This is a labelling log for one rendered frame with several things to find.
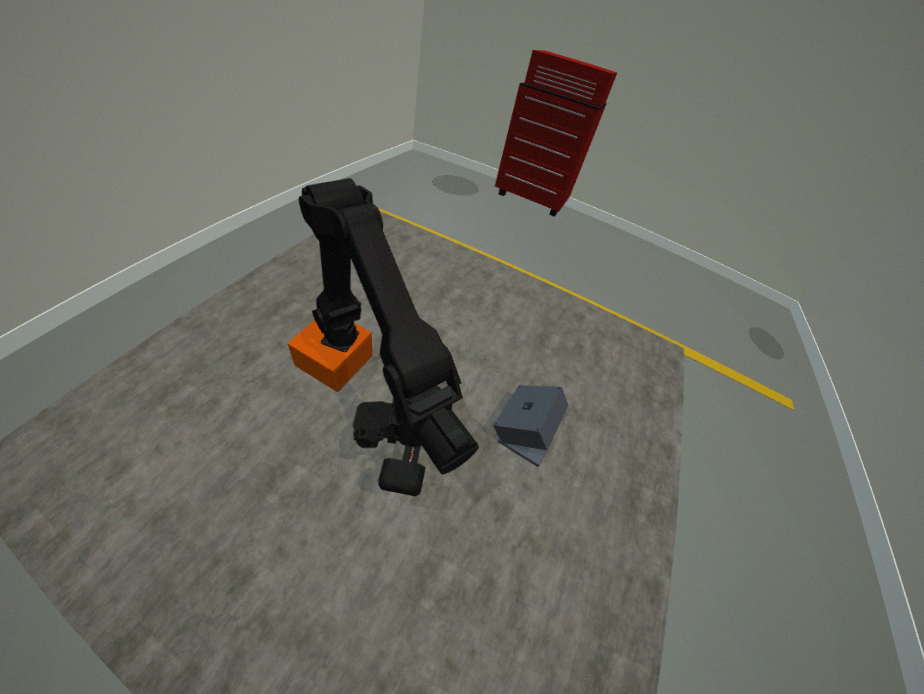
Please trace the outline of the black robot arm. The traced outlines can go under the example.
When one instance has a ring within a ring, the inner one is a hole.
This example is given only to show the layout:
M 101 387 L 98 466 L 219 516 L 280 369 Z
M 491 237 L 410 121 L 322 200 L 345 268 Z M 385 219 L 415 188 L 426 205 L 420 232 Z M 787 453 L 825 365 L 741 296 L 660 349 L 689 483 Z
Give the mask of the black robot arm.
M 452 411 L 463 398 L 462 383 L 450 351 L 413 305 L 372 192 L 345 178 L 305 186 L 298 201 L 320 243 L 324 290 L 312 312 L 324 333 L 321 344 L 346 353 L 358 338 L 354 321 L 362 304 L 350 290 L 351 259 L 382 332 L 380 356 L 393 402 L 359 404 L 354 440 L 363 448 L 376 448 L 384 438 L 395 444 L 395 411 L 403 424 L 416 427 L 440 474 L 457 469 L 479 449 Z M 444 381 L 448 386 L 439 390 Z

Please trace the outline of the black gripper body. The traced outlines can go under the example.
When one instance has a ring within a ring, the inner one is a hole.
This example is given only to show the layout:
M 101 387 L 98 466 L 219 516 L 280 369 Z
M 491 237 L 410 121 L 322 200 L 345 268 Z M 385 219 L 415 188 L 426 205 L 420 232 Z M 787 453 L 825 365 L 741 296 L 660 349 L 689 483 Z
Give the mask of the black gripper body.
M 421 493 L 426 467 L 418 463 L 421 444 L 415 436 L 416 427 L 409 427 L 403 424 L 394 415 L 391 421 L 391 427 L 395 428 L 396 441 L 405 445 L 402 461 L 395 458 L 386 458 L 380 471 L 379 486 L 381 490 L 417 496 Z M 410 460 L 412 447 L 412 460 Z

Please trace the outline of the dark blue-grey panel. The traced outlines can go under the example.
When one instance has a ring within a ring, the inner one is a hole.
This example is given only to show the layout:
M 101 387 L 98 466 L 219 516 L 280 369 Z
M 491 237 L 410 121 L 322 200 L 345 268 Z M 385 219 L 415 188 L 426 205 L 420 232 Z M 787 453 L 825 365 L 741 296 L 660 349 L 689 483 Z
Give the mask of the dark blue-grey panel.
M 562 386 L 519 385 L 493 425 L 498 443 L 539 467 L 568 406 Z

